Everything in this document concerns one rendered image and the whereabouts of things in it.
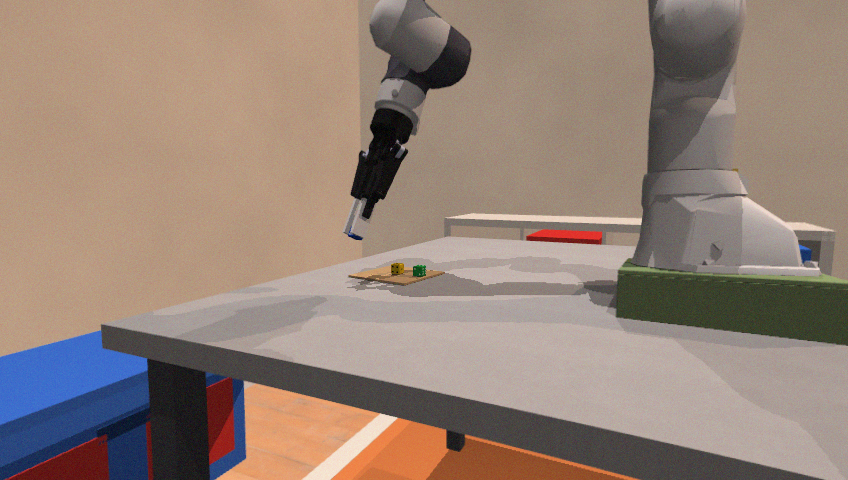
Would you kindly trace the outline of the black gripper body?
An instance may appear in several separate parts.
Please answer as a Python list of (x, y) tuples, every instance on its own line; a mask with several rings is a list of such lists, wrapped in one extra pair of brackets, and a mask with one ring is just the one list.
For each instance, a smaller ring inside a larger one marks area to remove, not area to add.
[(386, 160), (390, 148), (393, 148), (397, 140), (399, 140), (401, 146), (407, 143), (412, 128), (413, 123), (405, 114), (390, 108), (376, 110), (370, 124), (370, 130), (372, 133), (374, 132), (372, 141), (376, 143), (380, 139), (385, 141), (380, 159)]

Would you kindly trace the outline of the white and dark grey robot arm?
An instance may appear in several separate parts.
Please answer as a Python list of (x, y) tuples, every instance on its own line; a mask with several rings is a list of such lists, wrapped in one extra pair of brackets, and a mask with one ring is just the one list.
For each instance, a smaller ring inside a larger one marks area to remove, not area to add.
[[(822, 275), (818, 262), (802, 264), (792, 227), (747, 198), (749, 179), (732, 171), (746, 1), (648, 0), (648, 9), (654, 81), (631, 263), (694, 273)], [(374, 108), (405, 114), (415, 136), (427, 91), (465, 76), (470, 41), (425, 0), (380, 0), (369, 24), (375, 46), (391, 55)]]

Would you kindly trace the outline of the tan square mat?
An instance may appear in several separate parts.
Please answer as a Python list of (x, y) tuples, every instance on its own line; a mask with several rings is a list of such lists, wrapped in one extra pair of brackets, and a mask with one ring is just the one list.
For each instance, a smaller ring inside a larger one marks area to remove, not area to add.
[(371, 280), (377, 282), (391, 283), (397, 285), (408, 285), (435, 276), (445, 274), (442, 271), (426, 270), (426, 275), (423, 277), (413, 276), (413, 268), (404, 267), (404, 273), (391, 274), (391, 266), (377, 268), (369, 271), (348, 275), (351, 278)]

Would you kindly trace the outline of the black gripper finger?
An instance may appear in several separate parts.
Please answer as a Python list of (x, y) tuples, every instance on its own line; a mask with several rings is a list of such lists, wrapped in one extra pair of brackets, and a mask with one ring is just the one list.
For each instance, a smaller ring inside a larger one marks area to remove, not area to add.
[(370, 143), (369, 149), (364, 152), (359, 152), (359, 162), (351, 190), (351, 196), (354, 197), (354, 201), (352, 203), (350, 212), (348, 214), (346, 223), (343, 228), (343, 233), (349, 234), (350, 228), (353, 225), (356, 213), (358, 211), (361, 199), (364, 198), (361, 196), (361, 192), (365, 193), (373, 167), (374, 162), (372, 161), (373, 154), (375, 152), (377, 143), (372, 141)]
[[(373, 159), (374, 167), (361, 199), (350, 233), (365, 238), (374, 209), (379, 199), (384, 199), (408, 150), (396, 141), (385, 161), (380, 159), (385, 141), (380, 139)], [(382, 191), (382, 192), (381, 192)]]

